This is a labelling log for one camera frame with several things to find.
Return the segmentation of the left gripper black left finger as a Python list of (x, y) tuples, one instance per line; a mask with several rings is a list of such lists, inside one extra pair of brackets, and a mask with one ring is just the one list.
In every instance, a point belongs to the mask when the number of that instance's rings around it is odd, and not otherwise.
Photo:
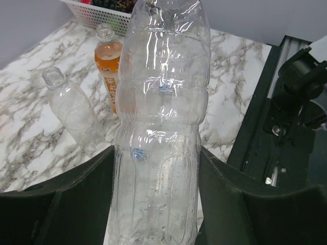
[(23, 191), (1, 193), (1, 244), (103, 244), (114, 147)]

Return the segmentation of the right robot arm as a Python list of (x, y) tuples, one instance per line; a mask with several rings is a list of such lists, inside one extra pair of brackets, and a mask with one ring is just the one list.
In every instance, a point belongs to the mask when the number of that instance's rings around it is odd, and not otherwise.
[(326, 85), (326, 37), (300, 49), (277, 72), (269, 120), (290, 128), (326, 128), (326, 109), (316, 101)]

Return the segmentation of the orange juice bottle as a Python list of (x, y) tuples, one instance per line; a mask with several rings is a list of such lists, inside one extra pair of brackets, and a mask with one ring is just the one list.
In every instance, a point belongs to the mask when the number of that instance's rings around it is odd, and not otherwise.
[(123, 48), (117, 39), (113, 28), (107, 23), (102, 23), (96, 28), (98, 44), (95, 48), (95, 64), (107, 89), (109, 103), (116, 113), (116, 89), (119, 83), (118, 70)]

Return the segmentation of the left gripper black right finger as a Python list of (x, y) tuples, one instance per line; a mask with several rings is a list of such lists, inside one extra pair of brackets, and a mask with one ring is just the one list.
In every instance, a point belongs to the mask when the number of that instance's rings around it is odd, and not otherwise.
[(326, 244), (326, 187), (283, 191), (202, 148), (199, 189), (207, 244)]

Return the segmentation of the clear bottle blue cap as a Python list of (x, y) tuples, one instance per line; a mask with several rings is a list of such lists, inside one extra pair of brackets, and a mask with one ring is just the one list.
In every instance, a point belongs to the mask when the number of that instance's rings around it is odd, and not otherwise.
[(201, 1), (138, 1), (119, 64), (109, 244), (194, 244), (211, 34)]

